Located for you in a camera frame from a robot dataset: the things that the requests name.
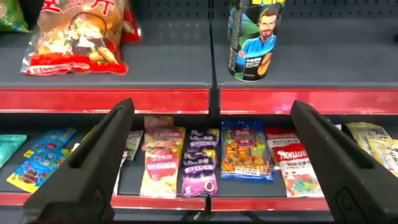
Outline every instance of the blue candy bag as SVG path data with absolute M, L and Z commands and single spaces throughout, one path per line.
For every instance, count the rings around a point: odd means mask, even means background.
M 0 135 L 0 168 L 7 162 L 14 152 L 26 140 L 23 134 L 1 134 Z
M 221 122 L 222 179 L 273 183 L 260 121 Z

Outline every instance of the red snack bag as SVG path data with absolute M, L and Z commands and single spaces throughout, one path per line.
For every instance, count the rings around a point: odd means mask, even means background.
M 269 152 L 272 161 L 274 162 L 274 169 L 278 170 L 279 164 L 274 154 L 274 148 L 287 146 L 294 143 L 300 143 L 299 137 L 297 137 L 296 129 L 265 127 L 264 133 L 266 135 L 268 148 L 270 149 Z
M 124 75 L 119 43 L 125 0 L 45 0 L 21 72 Z
M 287 197 L 323 197 L 303 144 L 275 147 L 274 152 L 285 180 Z
M 134 13 L 130 7 L 130 0 L 126 0 L 124 5 L 122 41 L 134 42 L 141 40 L 141 28 L 137 24 Z

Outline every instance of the snack bag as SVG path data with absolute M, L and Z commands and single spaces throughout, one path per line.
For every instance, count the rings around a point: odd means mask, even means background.
M 372 155 L 367 138 L 391 139 L 382 126 L 366 122 L 352 122 L 346 124 L 358 145 L 369 155 Z
M 7 182 L 34 193 L 58 169 L 69 153 L 68 149 L 61 147 L 51 150 L 40 147 L 7 178 Z
M 125 0 L 45 1 L 21 72 L 124 75 L 119 43 Z
M 17 0 L 0 0 L 0 32 L 30 32 Z
M 139 142 L 141 141 L 143 131 L 130 131 L 129 136 L 127 137 L 126 148 L 127 148 L 127 159 L 130 161 L 134 160 L 134 156 L 136 156 L 136 152 L 139 146 Z
M 272 183 L 262 124 L 226 120 L 221 127 L 221 178 Z
M 124 5 L 124 20 L 122 24 L 122 41 L 140 41 L 141 28 L 137 25 L 137 20 L 134 17 L 130 6 L 130 0 L 126 0 Z
M 214 169 L 215 147 L 219 139 L 218 129 L 191 131 L 190 143 L 182 159 L 183 197 L 196 197 L 201 194 L 218 195 Z
M 285 180 L 287 197 L 323 197 L 303 144 L 275 147 L 274 152 Z
M 27 152 L 25 157 L 30 157 L 37 149 L 44 147 L 48 150 L 61 149 L 74 135 L 76 129 L 53 129 L 46 132 Z
M 373 157 L 398 177 L 398 140 L 367 138 Z
M 300 143 L 299 137 L 295 128 L 276 128 L 265 127 L 264 132 L 266 135 L 269 154 L 271 155 L 274 163 L 274 169 L 279 170 L 279 163 L 274 154 L 275 147 L 287 146 L 289 144 Z
M 184 138 L 185 128 L 181 127 L 156 128 L 156 125 L 150 125 L 150 128 L 146 129 L 143 145 L 143 150 L 146 151 L 145 171 L 141 197 L 175 198 L 177 196 L 177 174 Z
M 19 149 L 25 140 L 26 135 L 23 134 L 0 134 L 0 168 Z

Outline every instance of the chip bag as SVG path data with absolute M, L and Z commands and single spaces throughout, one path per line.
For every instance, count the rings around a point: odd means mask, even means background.
M 323 197 L 310 159 L 301 143 L 275 147 L 287 197 Z
M 141 40 L 141 28 L 138 26 L 136 17 L 130 6 L 130 0 L 124 5 L 124 20 L 122 24 L 122 41 L 136 42 Z
M 46 0 L 21 72 L 124 75 L 119 43 L 124 0 Z
M 273 183 L 262 124 L 226 120 L 221 127 L 221 178 Z
M 30 32 L 17 0 L 0 0 L 0 32 Z

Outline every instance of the blue snack package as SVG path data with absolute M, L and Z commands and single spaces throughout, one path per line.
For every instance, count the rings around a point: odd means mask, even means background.
M 30 149 L 28 149 L 28 151 L 25 152 L 24 156 L 29 158 L 36 150 L 42 147 L 48 150 L 55 148 L 61 149 L 75 132 L 76 129 L 74 128 L 53 129 L 47 131 Z
M 7 182 L 34 193 L 68 156 L 68 149 L 41 147 L 7 178 Z
M 24 134 L 0 134 L 0 168 L 25 142 Z
M 260 121 L 221 122 L 221 178 L 273 183 Z

